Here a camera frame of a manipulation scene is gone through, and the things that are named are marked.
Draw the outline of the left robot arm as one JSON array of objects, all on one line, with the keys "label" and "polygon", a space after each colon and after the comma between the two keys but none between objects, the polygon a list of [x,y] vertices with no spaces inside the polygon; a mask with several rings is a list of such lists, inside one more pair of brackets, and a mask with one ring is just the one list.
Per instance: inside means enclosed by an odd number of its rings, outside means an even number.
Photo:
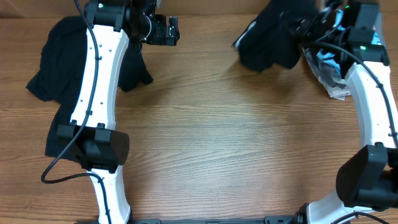
[{"label": "left robot arm", "polygon": [[129,136],[116,130],[119,74],[129,44],[175,46],[177,17],[156,14],[160,1],[90,1],[80,9],[86,29],[86,62],[78,101],[68,124],[58,127],[62,155],[71,155],[95,189],[97,223],[131,223],[123,165]]}]

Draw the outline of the black t-shirt with logo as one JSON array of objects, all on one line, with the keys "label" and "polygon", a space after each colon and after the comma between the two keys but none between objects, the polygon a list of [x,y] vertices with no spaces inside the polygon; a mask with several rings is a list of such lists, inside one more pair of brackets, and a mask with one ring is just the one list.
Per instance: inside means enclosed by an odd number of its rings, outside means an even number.
[{"label": "black t-shirt with logo", "polygon": [[273,64],[291,69],[301,53],[291,25],[304,19],[310,22],[318,14],[314,1],[271,0],[235,40],[239,61],[246,68],[263,72]]}]

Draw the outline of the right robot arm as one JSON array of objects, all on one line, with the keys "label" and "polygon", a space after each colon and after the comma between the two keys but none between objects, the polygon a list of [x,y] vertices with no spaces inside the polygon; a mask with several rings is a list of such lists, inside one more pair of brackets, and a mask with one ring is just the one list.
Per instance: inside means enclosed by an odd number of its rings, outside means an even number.
[{"label": "right robot arm", "polygon": [[397,108],[385,46],[374,41],[377,1],[327,1],[295,34],[316,75],[330,72],[353,97],[361,147],[336,176],[336,187],[303,205],[291,223],[348,223],[397,207]]}]

